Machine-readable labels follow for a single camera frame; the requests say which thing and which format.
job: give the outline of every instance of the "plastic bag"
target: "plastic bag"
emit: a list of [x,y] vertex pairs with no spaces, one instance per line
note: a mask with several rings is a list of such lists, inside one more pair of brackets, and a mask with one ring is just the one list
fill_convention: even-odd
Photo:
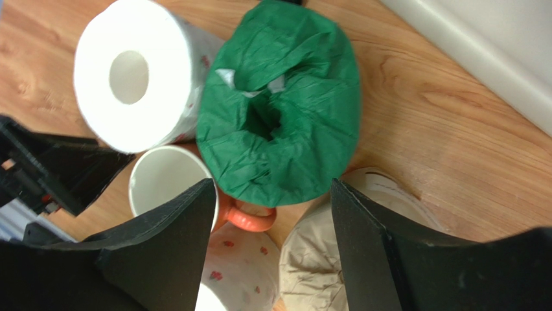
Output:
[[360,117],[343,31],[309,9],[265,0],[211,67],[197,142],[224,192],[275,207],[329,190],[356,148]]

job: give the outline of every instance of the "wooden floor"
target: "wooden floor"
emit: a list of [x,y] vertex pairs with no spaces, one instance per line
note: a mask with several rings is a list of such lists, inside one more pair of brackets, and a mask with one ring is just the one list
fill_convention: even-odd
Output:
[[[1,113],[36,131],[93,136],[73,94],[73,55],[86,24],[111,2],[5,0]],[[160,2],[224,39],[257,3]],[[463,238],[484,241],[552,225],[550,137],[377,0],[310,0],[307,7],[337,21],[358,57],[363,126],[351,168],[394,175]],[[79,239],[128,220],[130,169],[79,217],[51,219]],[[279,246],[305,206],[279,208],[270,232]]]

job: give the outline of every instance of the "paper towel roll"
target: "paper towel roll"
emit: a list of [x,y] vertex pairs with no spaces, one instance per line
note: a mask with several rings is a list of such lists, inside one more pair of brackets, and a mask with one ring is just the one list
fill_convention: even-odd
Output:
[[78,42],[78,107],[121,152],[193,138],[203,85],[223,43],[155,2],[118,0]]
[[279,258],[267,234],[225,224],[209,239],[196,311],[271,311]]

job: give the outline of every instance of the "white mug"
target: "white mug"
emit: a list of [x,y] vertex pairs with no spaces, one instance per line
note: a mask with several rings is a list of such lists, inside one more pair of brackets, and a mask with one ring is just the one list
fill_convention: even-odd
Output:
[[225,224],[209,240],[196,311],[272,311],[279,258],[267,234]]
[[[205,178],[213,178],[201,160],[195,144],[167,145],[146,152],[130,174],[128,197],[134,217],[172,200]],[[229,221],[252,232],[263,232],[274,224],[275,209],[266,209],[266,216],[240,210],[242,202],[228,196],[218,187],[211,232]]]

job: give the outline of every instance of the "red floral print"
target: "red floral print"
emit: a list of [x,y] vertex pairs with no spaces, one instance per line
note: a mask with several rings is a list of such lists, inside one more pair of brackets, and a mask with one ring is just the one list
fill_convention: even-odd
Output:
[[209,69],[211,67],[211,64],[209,63],[209,59],[207,58],[207,55],[203,55],[201,57],[201,62],[205,66],[205,68]]
[[220,281],[222,280],[222,273],[218,272],[218,271],[213,271],[211,272],[211,276],[209,277],[210,280],[217,280],[217,281]]

